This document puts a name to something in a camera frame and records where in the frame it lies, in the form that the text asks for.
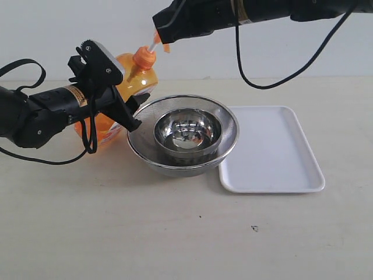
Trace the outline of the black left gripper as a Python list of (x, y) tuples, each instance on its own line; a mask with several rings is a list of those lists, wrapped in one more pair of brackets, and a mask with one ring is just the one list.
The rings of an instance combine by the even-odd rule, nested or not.
[(138, 129), (142, 122), (134, 114), (148, 100), (150, 93), (130, 95), (124, 101), (114, 87), (124, 78), (124, 67), (118, 60), (95, 40), (84, 41), (76, 51), (78, 54), (68, 61), (74, 74), (69, 81), (83, 93), (87, 102), (95, 102), (94, 114), (104, 114), (129, 132)]

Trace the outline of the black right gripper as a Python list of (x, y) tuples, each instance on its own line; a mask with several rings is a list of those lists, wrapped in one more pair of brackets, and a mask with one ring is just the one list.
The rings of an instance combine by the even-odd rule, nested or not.
[(208, 36), (236, 21), (231, 1), (172, 1), (152, 19), (163, 44)]

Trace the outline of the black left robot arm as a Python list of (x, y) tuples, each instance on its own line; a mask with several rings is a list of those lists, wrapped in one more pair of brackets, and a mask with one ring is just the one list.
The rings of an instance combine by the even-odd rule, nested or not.
[(67, 126), (99, 113), (129, 131), (141, 125), (134, 114), (150, 95), (121, 96), (117, 87), (125, 69), (101, 43), (86, 40), (76, 51), (68, 61), (75, 76), (67, 86), (29, 96), (25, 86), (1, 88), (1, 137), (21, 148), (40, 148)]

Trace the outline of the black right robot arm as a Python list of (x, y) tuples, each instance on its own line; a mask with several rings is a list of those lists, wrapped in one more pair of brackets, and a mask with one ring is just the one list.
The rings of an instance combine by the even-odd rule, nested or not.
[(284, 17), (310, 22), (333, 19), (348, 11), (372, 13), (372, 1), (172, 1), (152, 20), (161, 42), (171, 44), (236, 25)]

